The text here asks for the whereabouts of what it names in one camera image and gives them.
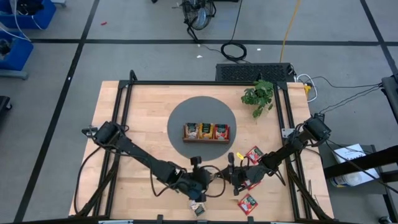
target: black crate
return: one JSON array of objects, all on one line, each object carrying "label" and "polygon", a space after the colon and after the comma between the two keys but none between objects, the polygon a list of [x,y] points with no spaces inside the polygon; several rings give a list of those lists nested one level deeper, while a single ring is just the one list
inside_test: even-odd
[{"label": "black crate", "polygon": [[294,82],[294,69],[290,63],[245,63],[245,64],[217,64],[216,81],[256,81],[261,79],[268,82]]}]

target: concrete floor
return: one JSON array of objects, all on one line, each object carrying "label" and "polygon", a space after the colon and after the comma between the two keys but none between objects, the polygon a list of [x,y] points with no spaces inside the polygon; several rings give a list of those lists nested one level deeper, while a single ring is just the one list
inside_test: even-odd
[{"label": "concrete floor", "polygon": [[[13,222],[16,216],[50,122],[58,117],[53,114],[57,115],[55,107],[65,82],[70,82],[70,87],[24,221],[68,215],[86,144],[80,130],[91,123],[103,80],[126,79],[130,69],[140,80],[214,80],[216,64],[229,63],[217,52],[183,44],[190,36],[182,23],[182,11],[172,9],[176,2],[68,0],[67,8],[58,8],[47,30],[26,32],[36,39],[24,67],[29,79],[0,78],[0,95],[10,96],[14,106],[0,128],[0,223]],[[359,0],[302,0],[289,34],[289,40],[302,42],[286,46],[284,61],[292,63],[299,74],[321,75],[335,85],[373,84],[390,76],[394,67],[389,66],[382,47],[388,45],[392,58],[398,60],[398,47],[392,46],[398,41],[398,1],[366,3],[384,41],[395,43],[379,45],[380,39]],[[216,17],[198,32],[200,39],[229,40],[232,36],[239,4],[217,2],[216,6]],[[294,0],[244,0],[235,39],[282,40],[294,6]],[[95,14],[90,17],[92,8]],[[84,35],[86,21],[91,19]],[[128,43],[83,45],[82,34],[91,43]],[[142,40],[160,40],[161,44]],[[170,44],[169,40],[180,43]],[[252,63],[279,61],[280,45],[264,42],[246,47],[246,60]],[[238,54],[239,50],[231,48],[228,52]],[[73,58],[78,59],[75,70]],[[310,103],[313,113],[360,91],[334,89],[321,79],[315,84],[319,96]],[[378,150],[397,144],[398,125],[380,91],[327,113],[326,124],[333,130],[332,141],[341,144],[374,144]],[[398,205],[398,196],[393,197]],[[378,217],[387,215],[380,195],[333,191],[331,201],[335,217],[342,221],[375,223]]]}]

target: wooden table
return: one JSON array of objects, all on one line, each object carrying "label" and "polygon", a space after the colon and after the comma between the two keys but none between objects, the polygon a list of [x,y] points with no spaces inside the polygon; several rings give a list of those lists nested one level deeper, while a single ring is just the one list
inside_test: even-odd
[{"label": "wooden table", "polygon": [[[101,126],[112,117],[118,82],[103,82],[93,118],[93,126]],[[307,99],[301,83],[288,83],[289,96],[295,124],[299,124],[310,117]],[[180,155],[171,145],[167,135],[167,121],[173,109],[181,102],[194,96],[211,96],[228,105],[236,117],[236,139],[228,152],[246,153],[253,146],[267,153],[276,151],[282,146],[280,128],[275,107],[268,113],[263,113],[257,120],[252,117],[252,108],[242,104],[240,97],[247,86],[204,86],[204,85],[134,85],[130,100],[127,125],[130,130],[126,135],[132,141],[157,159],[173,161],[181,167],[191,168],[189,159]],[[281,105],[284,112],[285,102],[280,92]],[[84,158],[96,149],[96,145],[88,140]],[[98,186],[98,180],[103,162],[104,150],[95,154],[83,169],[78,193],[78,208],[91,197]],[[312,181],[312,194],[316,196],[321,208],[333,217],[326,180],[323,175],[319,156],[304,150],[301,154],[306,181]],[[215,160],[204,162],[223,169],[228,164],[227,153]],[[284,163],[280,171],[287,182]],[[159,192],[164,185],[154,182]],[[207,191],[210,195],[218,194],[223,186],[221,180],[211,183]],[[238,196],[233,195],[233,188],[227,185],[224,195],[219,198],[208,198],[206,212],[199,216],[201,220],[234,220],[245,221],[246,215],[237,206],[247,191]],[[250,216],[255,221],[285,221],[294,220],[289,187],[283,186],[276,176],[265,176],[262,182],[249,192],[259,203]],[[101,205],[101,213],[108,193],[105,191]],[[301,196],[298,193],[300,214],[304,218]],[[163,214],[165,220],[196,220],[197,217],[190,210],[186,195],[167,190],[160,197],[152,194],[149,182],[149,170],[141,163],[130,157],[122,157],[119,166],[118,180],[111,218],[114,219],[156,219]]]}]

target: gray circular mat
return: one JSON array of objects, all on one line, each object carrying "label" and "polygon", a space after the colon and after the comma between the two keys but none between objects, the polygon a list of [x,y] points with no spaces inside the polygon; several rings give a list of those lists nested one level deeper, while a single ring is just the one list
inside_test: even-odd
[{"label": "gray circular mat", "polygon": [[[227,124],[230,126],[229,143],[183,142],[183,126],[185,123]],[[189,98],[172,111],[167,122],[167,134],[173,147],[181,155],[186,158],[201,156],[203,161],[210,161],[225,154],[234,142],[236,135],[235,115],[227,105],[212,97]]]}]

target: black cable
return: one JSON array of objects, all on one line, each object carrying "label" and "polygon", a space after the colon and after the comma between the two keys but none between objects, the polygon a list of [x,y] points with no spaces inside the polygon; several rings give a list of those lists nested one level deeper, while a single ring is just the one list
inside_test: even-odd
[{"label": "black cable", "polygon": [[83,163],[80,166],[79,173],[77,174],[77,181],[76,181],[76,187],[75,187],[75,196],[73,199],[73,208],[75,209],[75,213],[78,213],[77,209],[77,193],[79,191],[79,183],[80,183],[80,176],[81,176],[81,171],[83,170],[84,166],[86,165],[86,162],[90,159],[91,156],[94,156],[96,152],[98,152],[101,149],[101,147],[96,148],[90,155],[87,156],[87,158],[83,161]]},{"label": "black cable", "polygon": [[108,151],[108,152],[110,152],[110,153],[112,153],[112,154],[119,155],[119,156],[138,157],[138,158],[141,158],[141,159],[145,159],[145,160],[148,162],[148,164],[149,164],[149,180],[150,180],[150,187],[151,187],[152,192],[154,193],[155,197],[161,196],[162,193],[165,192],[167,189],[172,188],[172,187],[175,187],[175,186],[177,186],[177,184],[180,183],[180,182],[177,182],[177,183],[174,183],[174,184],[170,184],[170,185],[166,186],[165,188],[163,188],[163,189],[157,194],[156,191],[155,191],[154,180],[153,180],[153,177],[152,177],[152,163],[150,162],[150,160],[148,160],[148,158],[146,158],[146,157],[144,157],[144,156],[133,156],[133,155],[129,155],[129,154],[121,154],[121,153],[118,153],[118,152],[114,152],[114,151],[112,151],[111,149],[107,149],[106,146],[105,146],[103,149],[105,149],[106,151]]},{"label": "black cable", "polygon": [[375,89],[375,88],[377,88],[377,89],[380,88],[380,85],[374,86],[374,87],[369,88],[369,89],[364,90],[364,91],[361,91],[361,92],[359,92],[359,93],[357,93],[357,94],[355,94],[355,95],[353,95],[353,96],[350,96],[350,97],[348,97],[348,98],[346,98],[346,99],[341,100],[340,102],[336,103],[335,105],[327,106],[326,108],[320,110],[319,113],[322,113],[322,111],[325,111],[325,110],[327,110],[327,109],[329,109],[329,108],[331,108],[331,107],[333,107],[333,106],[337,106],[337,105],[339,105],[340,103],[343,103],[343,102],[346,101],[346,100],[350,100],[350,99],[354,98],[355,96],[358,96],[358,95],[360,95],[360,94],[362,94],[362,93],[366,93],[367,91],[371,91],[371,90],[373,90],[373,89]]},{"label": "black cable", "polygon": [[204,168],[206,168],[206,167],[214,168],[214,169],[216,169],[216,170],[218,171],[218,173],[221,174],[221,178],[223,179],[223,190],[222,190],[221,193],[218,194],[218,195],[207,195],[207,194],[205,194],[205,195],[206,195],[206,197],[211,197],[211,198],[220,197],[221,195],[224,194],[225,187],[226,187],[226,182],[225,182],[224,174],[222,173],[222,171],[221,171],[217,166],[213,166],[213,165],[205,165],[205,166],[203,166],[203,167],[200,167],[199,169],[204,169]]},{"label": "black cable", "polygon": [[284,186],[286,186],[285,180],[284,180],[284,178],[282,177],[282,174],[280,173],[280,171],[278,170],[277,172],[274,172],[274,174],[275,174],[275,176],[277,176],[277,177],[279,178],[279,180],[282,182],[282,184],[283,184]]},{"label": "black cable", "polygon": [[348,162],[349,164],[351,164],[353,167],[357,168],[357,170],[364,172],[366,175],[372,177],[375,181],[377,181],[379,184],[385,186],[386,188],[392,190],[393,192],[398,194],[398,190],[396,190],[393,187],[388,186],[387,184],[383,183],[382,181],[380,181],[378,178],[376,178],[375,176],[373,176],[372,174],[370,174],[369,172],[366,172],[364,169],[360,168],[358,165],[356,165],[354,162],[350,161],[349,159],[344,158],[343,156],[339,155],[338,153],[336,153],[330,146],[328,143],[328,140],[325,142],[326,145],[329,147],[329,149],[332,151],[332,153],[340,158],[342,158],[344,161]]},{"label": "black cable", "polygon": [[364,150],[364,151],[359,151],[359,150],[351,149],[351,148],[348,148],[348,147],[345,147],[345,146],[341,146],[341,145],[339,145],[339,144],[337,144],[337,143],[335,143],[335,142],[333,142],[332,140],[329,140],[329,139],[328,139],[328,141],[330,141],[331,143],[335,144],[336,146],[338,146],[338,147],[340,147],[340,148],[345,148],[345,149],[347,149],[347,150],[349,150],[349,151],[351,151],[351,152],[361,152],[361,153],[366,154],[366,155],[372,154],[371,152],[366,151],[366,150]]},{"label": "black cable", "polygon": [[381,83],[377,83],[377,84],[372,84],[372,85],[359,85],[359,86],[335,86],[333,84],[331,84],[329,82],[329,80],[327,80],[325,77],[322,76],[318,76],[318,77],[313,77],[312,80],[316,79],[316,78],[322,78],[324,79],[326,82],[328,82],[328,84],[333,87],[333,88],[362,88],[362,87],[371,87],[371,86],[376,86],[376,85],[380,85]]},{"label": "black cable", "polygon": [[127,131],[129,131],[130,130],[130,126],[128,126],[128,125],[122,125],[122,127],[124,127],[125,129],[124,129],[124,132],[127,132]]},{"label": "black cable", "polygon": [[243,159],[241,160],[241,167],[243,166],[243,160],[244,159],[248,159],[248,163],[246,164],[247,166],[249,166],[250,160],[247,156],[243,157]]},{"label": "black cable", "polygon": [[293,140],[294,138],[296,138],[296,135],[297,135],[298,131],[300,130],[300,128],[303,125],[304,125],[303,123],[300,123],[300,124],[296,125],[296,127],[294,128],[294,131],[293,131],[293,136],[291,138],[287,138],[286,142],[289,142],[289,141]]},{"label": "black cable", "polygon": [[[108,152],[110,152],[110,153],[112,153],[112,154],[115,154],[115,155],[119,155],[119,156],[129,156],[129,157],[140,157],[140,158],[143,158],[143,159],[146,159],[146,160],[147,160],[147,158],[146,158],[146,157],[143,157],[143,156],[130,156],[130,155],[128,155],[128,154],[121,154],[121,153],[118,153],[118,152],[113,152],[112,149],[108,149],[107,147],[113,147],[113,148],[117,149],[116,146],[114,146],[114,145],[105,145],[105,146],[100,146],[100,147],[98,147],[94,152],[92,152],[92,153],[85,159],[85,161],[84,161],[84,162],[82,163],[82,165],[81,165],[81,168],[80,168],[81,170],[82,170],[83,166],[85,165],[85,162],[89,159],[89,157],[91,157],[92,155],[94,155],[99,149],[101,149],[101,147],[102,147],[105,151],[108,151]],[[78,184],[79,184],[79,181],[80,181],[81,170],[79,171],[79,174],[78,174],[78,182],[76,183],[76,191],[75,191],[75,198],[74,198],[74,201],[75,201],[75,202],[76,202],[76,198],[77,198],[77,190],[78,190]],[[87,207],[92,207],[94,203],[96,203],[96,200],[92,201],[91,204],[88,204],[88,203],[87,203],[85,206],[87,206]],[[75,212],[76,212],[76,214],[77,214],[78,212],[77,212],[76,203],[74,203],[73,206],[74,206]]]},{"label": "black cable", "polygon": [[373,92],[373,91],[376,91],[376,90],[378,90],[378,89],[380,89],[380,88],[381,88],[381,87],[379,86],[377,89],[371,90],[371,91],[369,91],[369,92],[367,92],[367,93],[365,93],[365,94],[363,94],[363,95],[359,95],[359,96],[357,96],[356,98],[353,98],[353,99],[351,99],[351,100],[349,100],[349,101],[347,101],[347,102],[343,103],[342,105],[339,105],[339,106],[337,106],[337,107],[335,107],[335,108],[326,110],[326,111],[323,112],[323,113],[327,113],[327,112],[329,112],[329,111],[333,111],[333,110],[335,110],[335,109],[337,109],[337,108],[339,108],[339,107],[341,107],[341,106],[346,105],[347,103],[349,103],[349,102],[351,102],[351,101],[353,101],[353,100],[358,99],[359,97],[366,96],[367,94],[369,94],[369,93],[371,93],[371,92]]},{"label": "black cable", "polygon": [[317,151],[315,151],[315,150],[313,150],[313,149],[309,149],[309,148],[304,148],[304,149],[306,149],[306,150],[308,150],[308,151],[310,151],[310,152],[313,152],[313,153],[315,153],[315,154],[317,154],[318,156],[321,156],[321,154],[319,153],[319,152],[317,152]]},{"label": "black cable", "polygon": [[[246,62],[246,63],[251,63],[251,62],[248,62],[247,60],[245,60],[246,56],[248,55],[248,50],[247,50],[247,48],[246,48],[243,44],[236,43],[236,42],[232,42],[233,39],[234,39],[234,36],[235,36],[236,25],[238,24],[239,15],[240,15],[240,13],[241,13],[242,2],[243,2],[243,0],[241,0],[241,3],[240,3],[240,5],[239,5],[238,16],[236,17],[235,26],[234,26],[234,31],[233,31],[233,33],[232,33],[232,38],[231,38],[231,40],[229,40],[227,43],[225,43],[225,44],[223,44],[223,45],[221,46],[221,51],[216,50],[216,49],[211,49],[211,48],[209,48],[208,46],[206,46],[205,44],[202,44],[202,45],[205,46],[208,50],[216,51],[216,52],[221,53],[225,58],[227,58],[228,60],[230,60],[230,61],[232,61],[232,62],[239,63],[239,61],[243,61],[243,62]],[[232,55],[229,55],[229,54],[225,53],[224,48],[225,48],[226,46],[228,46],[228,45],[233,45],[233,46],[239,47],[240,49],[242,49],[243,54],[242,54],[241,56],[239,56],[239,57],[235,57],[235,56],[232,56]]]}]

